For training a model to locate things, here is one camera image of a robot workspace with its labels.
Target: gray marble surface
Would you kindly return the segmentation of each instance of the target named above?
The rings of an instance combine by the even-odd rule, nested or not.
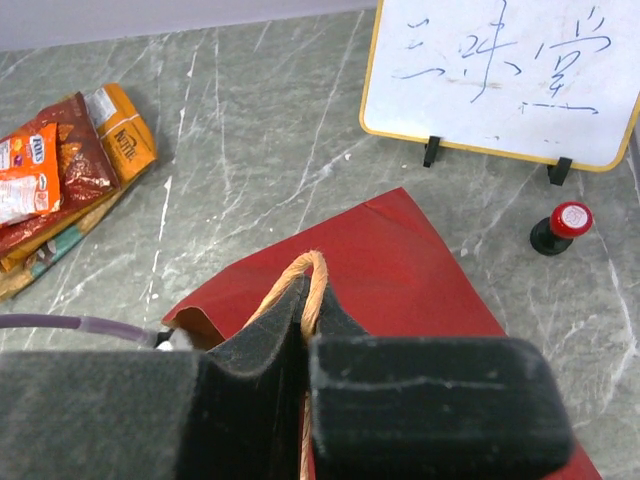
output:
[[[358,110],[373,12],[0,53],[0,131],[120,82],[158,164],[102,224],[0,312],[147,326],[220,269],[375,195],[406,188],[512,336],[556,372],[578,437],[611,479],[640,478],[640,166],[549,185],[543,166],[371,137]],[[528,244],[558,203],[596,224],[549,259]],[[3,331],[0,349],[127,348]]]

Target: yellow whiteboard frame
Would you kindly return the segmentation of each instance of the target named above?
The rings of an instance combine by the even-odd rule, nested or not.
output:
[[[369,127],[367,127],[364,121],[364,112],[367,108],[367,98],[369,97],[369,83],[371,81],[371,71],[373,70],[373,62],[376,55],[378,31],[380,29],[380,19],[382,17],[383,4],[384,4],[384,0],[378,0],[378,9],[376,10],[376,21],[373,26],[373,35],[371,37],[371,47],[369,50],[369,60],[367,62],[367,76],[365,77],[364,91],[362,93],[362,102],[360,104],[360,115],[359,115],[360,126],[365,132],[371,135],[396,138],[398,140],[409,140],[411,142],[428,143],[429,137],[419,138],[419,137],[410,137],[408,135],[401,135],[401,134],[395,134],[395,133],[379,132],[377,130],[372,130]],[[592,165],[585,165],[585,164],[573,162],[571,164],[571,168],[575,168],[578,170],[585,170],[588,172],[597,172],[597,173],[608,172],[609,170],[612,170],[613,168],[615,168],[624,158],[625,151],[627,150],[627,147],[629,146],[629,141],[631,140],[631,134],[633,133],[633,128],[635,127],[635,124],[638,120],[639,115],[640,115],[640,95],[638,95],[638,99],[636,100],[635,107],[631,112],[631,118],[629,119],[629,123],[624,132],[624,136],[622,137],[622,143],[620,144],[620,148],[618,149],[618,154],[611,163],[609,163],[608,165],[604,165],[602,167],[594,167]],[[505,152],[504,150],[494,150],[492,148],[475,147],[473,145],[465,145],[463,143],[447,142],[446,140],[441,140],[440,145],[442,145],[443,147],[455,148],[458,150],[466,150],[469,152],[485,153],[489,155],[515,158],[517,160],[526,160],[528,162],[543,163],[546,165],[555,165],[556,163],[558,163],[557,158],[536,157],[534,155],[524,155],[520,153]]]

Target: black clip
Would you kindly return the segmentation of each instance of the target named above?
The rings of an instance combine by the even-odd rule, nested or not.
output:
[[[571,164],[573,160],[567,157],[560,157],[558,159],[558,163],[555,165],[547,165],[547,174],[549,175],[549,182],[552,185],[562,186],[567,175],[569,174],[569,170],[571,169]]]
[[[429,168],[431,164],[436,161],[439,147],[440,137],[429,137],[429,142],[424,146],[424,161],[422,162],[424,167]]]

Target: red paper bag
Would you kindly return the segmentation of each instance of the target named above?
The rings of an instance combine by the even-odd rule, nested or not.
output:
[[[312,249],[324,254],[331,285],[344,309],[373,335],[505,334],[403,189],[227,267],[176,305],[164,321],[181,315],[183,325],[197,330],[205,314],[222,337],[229,338],[291,261]],[[570,464],[548,479],[601,477],[578,445]]]

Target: yellow snack bag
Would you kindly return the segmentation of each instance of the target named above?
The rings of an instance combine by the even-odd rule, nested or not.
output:
[[[0,228],[60,208],[56,128],[0,140]]]
[[[98,132],[100,142],[111,165],[120,179],[120,190],[127,189],[140,173],[157,157],[151,130],[134,107],[125,91],[116,83],[104,85],[96,92],[85,95],[89,116]],[[0,269],[11,271],[22,265],[47,240],[93,211],[111,196],[69,216],[46,233],[35,236],[28,242],[0,258]]]

